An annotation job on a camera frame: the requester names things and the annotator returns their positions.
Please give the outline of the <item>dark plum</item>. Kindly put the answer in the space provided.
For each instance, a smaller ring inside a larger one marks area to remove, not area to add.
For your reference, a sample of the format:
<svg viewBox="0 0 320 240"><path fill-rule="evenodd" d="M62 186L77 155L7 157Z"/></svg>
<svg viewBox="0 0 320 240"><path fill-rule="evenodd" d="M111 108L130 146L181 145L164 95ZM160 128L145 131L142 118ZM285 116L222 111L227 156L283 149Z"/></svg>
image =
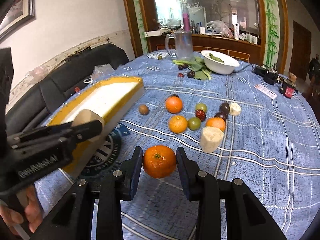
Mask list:
<svg viewBox="0 0 320 240"><path fill-rule="evenodd" d="M194 78L195 76L195 72L194 71L189 71L188 74L187 74L187 77L189 78Z"/></svg>
<svg viewBox="0 0 320 240"><path fill-rule="evenodd" d="M189 66L187 64L179 64L178 68L179 70L187 69Z"/></svg>

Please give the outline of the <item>purple bottle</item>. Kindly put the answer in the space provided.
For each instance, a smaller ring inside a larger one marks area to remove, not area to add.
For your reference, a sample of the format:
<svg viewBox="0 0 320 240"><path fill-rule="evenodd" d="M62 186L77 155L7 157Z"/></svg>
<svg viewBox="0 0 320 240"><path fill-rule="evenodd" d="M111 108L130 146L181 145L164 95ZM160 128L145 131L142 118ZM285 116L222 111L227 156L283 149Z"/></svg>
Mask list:
<svg viewBox="0 0 320 240"><path fill-rule="evenodd" d="M190 20L189 20L189 14L188 13L183 13L183 29L185 31L190 30Z"/></svg>

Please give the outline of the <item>red jujube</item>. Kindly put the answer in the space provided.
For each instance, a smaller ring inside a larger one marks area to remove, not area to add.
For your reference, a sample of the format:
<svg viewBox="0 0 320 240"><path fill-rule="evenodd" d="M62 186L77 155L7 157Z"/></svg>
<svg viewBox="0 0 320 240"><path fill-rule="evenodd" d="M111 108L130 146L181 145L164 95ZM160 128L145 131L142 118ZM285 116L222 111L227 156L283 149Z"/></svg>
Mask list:
<svg viewBox="0 0 320 240"><path fill-rule="evenodd" d="M201 122L204 122L206 119L206 113L202 109L196 109L195 110L195 116L201 120Z"/></svg>

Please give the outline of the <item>white bowl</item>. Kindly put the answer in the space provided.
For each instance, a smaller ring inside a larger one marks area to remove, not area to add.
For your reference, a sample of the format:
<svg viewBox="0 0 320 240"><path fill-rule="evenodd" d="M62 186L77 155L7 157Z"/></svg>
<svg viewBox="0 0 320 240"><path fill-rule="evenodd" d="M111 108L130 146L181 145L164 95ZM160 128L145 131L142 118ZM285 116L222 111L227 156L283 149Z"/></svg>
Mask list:
<svg viewBox="0 0 320 240"><path fill-rule="evenodd" d="M202 50L201 55L206 67L217 74L229 75L240 66L236 59L218 51Z"/></svg>

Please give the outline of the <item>large beige cylinder piece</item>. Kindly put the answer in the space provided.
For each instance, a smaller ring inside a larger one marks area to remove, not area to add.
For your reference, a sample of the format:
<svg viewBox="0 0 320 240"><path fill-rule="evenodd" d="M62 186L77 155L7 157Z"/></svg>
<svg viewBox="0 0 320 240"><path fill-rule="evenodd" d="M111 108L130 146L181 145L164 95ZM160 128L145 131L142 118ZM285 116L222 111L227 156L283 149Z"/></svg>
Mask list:
<svg viewBox="0 0 320 240"><path fill-rule="evenodd" d="M223 140L224 133L218 128L206 126L202 129L200 146L204 153L212 153Z"/></svg>

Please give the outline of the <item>wooden cabinet with mirror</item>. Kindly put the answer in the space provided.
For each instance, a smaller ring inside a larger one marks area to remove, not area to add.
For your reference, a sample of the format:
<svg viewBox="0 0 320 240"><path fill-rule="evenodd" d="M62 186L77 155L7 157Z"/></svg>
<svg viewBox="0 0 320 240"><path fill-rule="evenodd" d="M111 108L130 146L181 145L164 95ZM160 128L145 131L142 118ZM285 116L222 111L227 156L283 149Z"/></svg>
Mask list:
<svg viewBox="0 0 320 240"><path fill-rule="evenodd" d="M283 73L289 42L286 0L123 0L135 56L165 48L165 34L183 29L189 14L193 49L216 49ZM214 35L206 23L220 20L233 38Z"/></svg>

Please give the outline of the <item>dark passion fruit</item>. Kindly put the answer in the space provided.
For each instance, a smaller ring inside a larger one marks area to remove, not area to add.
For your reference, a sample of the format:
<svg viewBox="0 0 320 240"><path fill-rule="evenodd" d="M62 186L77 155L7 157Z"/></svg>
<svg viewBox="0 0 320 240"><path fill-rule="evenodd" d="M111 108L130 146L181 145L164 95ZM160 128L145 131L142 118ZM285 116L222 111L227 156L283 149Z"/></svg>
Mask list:
<svg viewBox="0 0 320 240"><path fill-rule="evenodd" d="M221 112L225 113L226 115L228 115L229 112L230 112L230 105L229 105L229 103L227 103L227 102L222 103L222 104L220 105L220 107L219 107L219 111L221 111Z"/></svg>
<svg viewBox="0 0 320 240"><path fill-rule="evenodd" d="M227 114L225 112L217 112L215 115L214 115L215 118L221 118L223 119L224 121L227 120Z"/></svg>

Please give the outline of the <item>dark plum far right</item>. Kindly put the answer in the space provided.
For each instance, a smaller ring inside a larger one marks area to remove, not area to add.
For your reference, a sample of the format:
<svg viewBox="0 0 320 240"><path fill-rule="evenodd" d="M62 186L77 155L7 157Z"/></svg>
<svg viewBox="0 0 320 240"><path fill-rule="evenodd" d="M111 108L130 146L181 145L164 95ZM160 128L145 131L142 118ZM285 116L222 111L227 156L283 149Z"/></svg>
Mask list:
<svg viewBox="0 0 320 240"><path fill-rule="evenodd" d="M194 71L189 71L188 74L187 74L187 77L189 78L194 78L195 76L195 72Z"/></svg>

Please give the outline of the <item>dark plum far left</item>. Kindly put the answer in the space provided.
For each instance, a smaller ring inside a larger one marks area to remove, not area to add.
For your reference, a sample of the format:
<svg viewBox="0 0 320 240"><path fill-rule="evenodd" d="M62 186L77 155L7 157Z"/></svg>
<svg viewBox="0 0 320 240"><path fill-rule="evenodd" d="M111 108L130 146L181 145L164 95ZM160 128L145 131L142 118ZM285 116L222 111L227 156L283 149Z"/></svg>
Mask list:
<svg viewBox="0 0 320 240"><path fill-rule="evenodd" d="M179 64L178 68L179 70L187 69L189 66L187 64Z"/></svg>

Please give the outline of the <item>small beige cylinder piece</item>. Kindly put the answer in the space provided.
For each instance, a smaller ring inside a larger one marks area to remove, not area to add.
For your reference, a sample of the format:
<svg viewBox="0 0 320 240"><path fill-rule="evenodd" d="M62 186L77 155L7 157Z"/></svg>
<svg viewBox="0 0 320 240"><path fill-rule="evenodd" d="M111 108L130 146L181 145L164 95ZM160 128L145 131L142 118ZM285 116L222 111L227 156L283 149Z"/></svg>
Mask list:
<svg viewBox="0 0 320 240"><path fill-rule="evenodd" d="M239 116L241 113L241 107L236 102L229 104L229 114L232 116Z"/></svg>

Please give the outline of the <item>clear plastic pitcher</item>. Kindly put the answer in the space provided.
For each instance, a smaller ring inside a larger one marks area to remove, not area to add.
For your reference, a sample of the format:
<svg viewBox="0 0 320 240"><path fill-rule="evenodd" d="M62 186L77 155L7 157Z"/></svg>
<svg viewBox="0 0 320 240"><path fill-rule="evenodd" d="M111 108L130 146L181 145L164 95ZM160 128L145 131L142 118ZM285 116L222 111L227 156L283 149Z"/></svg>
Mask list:
<svg viewBox="0 0 320 240"><path fill-rule="evenodd" d="M174 39L175 51L169 49L169 41ZM165 37L165 49L169 56L175 60L191 60L193 55L192 32L185 30L175 30Z"/></svg>

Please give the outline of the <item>green jujube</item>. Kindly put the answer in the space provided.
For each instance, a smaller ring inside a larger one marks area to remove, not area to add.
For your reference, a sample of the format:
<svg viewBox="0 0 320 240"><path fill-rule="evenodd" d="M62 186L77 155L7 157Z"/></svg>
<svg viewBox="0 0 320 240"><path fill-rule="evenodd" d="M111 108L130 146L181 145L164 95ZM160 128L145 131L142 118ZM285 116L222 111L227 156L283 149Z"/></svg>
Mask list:
<svg viewBox="0 0 320 240"><path fill-rule="evenodd" d="M204 103L197 103L195 106L195 110L202 110L205 113L207 112L207 106Z"/></svg>
<svg viewBox="0 0 320 240"><path fill-rule="evenodd" d="M201 127L201 120L197 117L192 117L188 120L188 128L195 131Z"/></svg>

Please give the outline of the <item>green leafy vegetables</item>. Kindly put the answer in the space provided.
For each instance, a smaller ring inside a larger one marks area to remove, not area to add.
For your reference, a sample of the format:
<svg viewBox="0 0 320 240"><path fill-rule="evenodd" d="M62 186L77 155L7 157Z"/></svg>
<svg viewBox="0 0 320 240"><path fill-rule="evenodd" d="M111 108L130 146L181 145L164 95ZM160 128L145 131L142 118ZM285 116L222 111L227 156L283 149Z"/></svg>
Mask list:
<svg viewBox="0 0 320 240"><path fill-rule="evenodd" d="M192 60L173 60L172 62L177 66L179 64L187 64L189 67L183 70L187 70L188 72L189 71L195 72L194 78L191 78L191 79L202 80L202 81L212 79L211 77L212 71L206 67L204 63L204 59L201 57L195 56Z"/></svg>

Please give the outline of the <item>black leather sofa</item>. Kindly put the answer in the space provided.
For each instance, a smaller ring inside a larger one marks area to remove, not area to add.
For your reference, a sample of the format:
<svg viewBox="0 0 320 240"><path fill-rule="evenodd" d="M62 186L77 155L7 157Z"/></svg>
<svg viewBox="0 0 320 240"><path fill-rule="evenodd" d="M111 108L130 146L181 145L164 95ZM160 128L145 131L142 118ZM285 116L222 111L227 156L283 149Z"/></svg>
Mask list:
<svg viewBox="0 0 320 240"><path fill-rule="evenodd" d="M113 69L129 62L124 50L107 43L86 48L70 56L56 70L33 85L5 115L7 134L28 131L39 127L66 100L84 89L95 66L110 64Z"/></svg>

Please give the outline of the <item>orange mandarin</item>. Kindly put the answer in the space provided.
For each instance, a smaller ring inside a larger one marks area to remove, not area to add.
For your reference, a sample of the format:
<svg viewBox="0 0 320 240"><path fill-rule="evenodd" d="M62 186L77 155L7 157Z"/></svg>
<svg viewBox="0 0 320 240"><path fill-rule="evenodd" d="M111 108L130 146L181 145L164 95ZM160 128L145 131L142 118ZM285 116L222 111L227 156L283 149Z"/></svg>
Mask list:
<svg viewBox="0 0 320 240"><path fill-rule="evenodd" d="M165 178L176 169L175 152L164 145L148 148L143 155L143 169L152 178Z"/></svg>
<svg viewBox="0 0 320 240"><path fill-rule="evenodd" d="M213 117L207 120L206 126L215 127L224 132L226 128L226 122L223 120L223 118Z"/></svg>
<svg viewBox="0 0 320 240"><path fill-rule="evenodd" d="M179 97L171 96L165 101L165 107L168 112L177 114L183 109L183 102Z"/></svg>
<svg viewBox="0 0 320 240"><path fill-rule="evenodd" d="M184 132L187 129L188 121L186 120L185 117L181 115L175 115L170 118L168 125L169 125L169 129L173 133L178 134L178 133Z"/></svg>

